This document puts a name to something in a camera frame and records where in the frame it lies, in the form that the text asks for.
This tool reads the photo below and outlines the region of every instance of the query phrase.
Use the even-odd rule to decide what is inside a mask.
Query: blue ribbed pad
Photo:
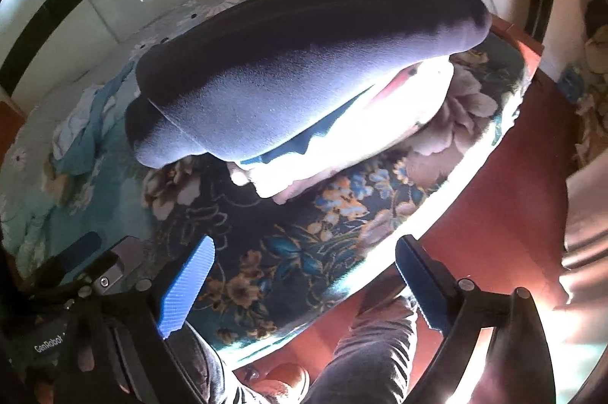
[[[214,260],[214,240],[205,236],[160,301],[158,330],[163,339],[184,325]]]

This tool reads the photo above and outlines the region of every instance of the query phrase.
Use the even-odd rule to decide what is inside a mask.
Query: bed sheet
[[[209,155],[160,170],[137,163],[121,120],[137,91],[130,73],[93,171],[78,177],[57,207],[41,191],[55,126],[92,82],[109,80],[146,46],[178,35],[214,8],[199,1],[148,27],[122,59],[109,59],[45,99],[7,154],[0,212],[4,246],[22,275],[88,231],[105,248],[126,235],[141,238],[145,262],[118,289],[153,277],[190,241],[213,237],[217,261],[188,321],[237,368],[369,283],[394,260],[400,235],[423,234],[513,125],[531,74],[518,50],[490,35],[452,58],[456,70],[444,106],[414,137],[277,205],[260,199],[252,185],[235,186],[226,163]],[[218,1],[215,6],[228,0]]]

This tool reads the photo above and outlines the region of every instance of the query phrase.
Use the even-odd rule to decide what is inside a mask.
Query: dark gray blanket
[[[481,0],[249,0],[139,60],[127,136],[150,167],[252,158],[406,66],[475,47],[490,24]]]

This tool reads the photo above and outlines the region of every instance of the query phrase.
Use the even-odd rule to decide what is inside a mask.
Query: jeans
[[[416,350],[416,317],[403,298],[358,316],[303,404],[402,403]],[[173,332],[168,344],[207,404],[276,402],[241,384],[188,326]]]

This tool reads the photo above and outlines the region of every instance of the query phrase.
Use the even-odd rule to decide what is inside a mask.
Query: folded bedding
[[[403,69],[364,106],[340,114],[331,128],[312,135],[305,150],[297,135],[278,147],[287,147],[285,152],[228,163],[230,177],[237,185],[253,183],[259,196],[283,204],[415,133],[442,106],[453,72],[448,56]]]
[[[481,0],[248,0],[142,56],[127,137],[149,167],[257,158],[490,23]]]

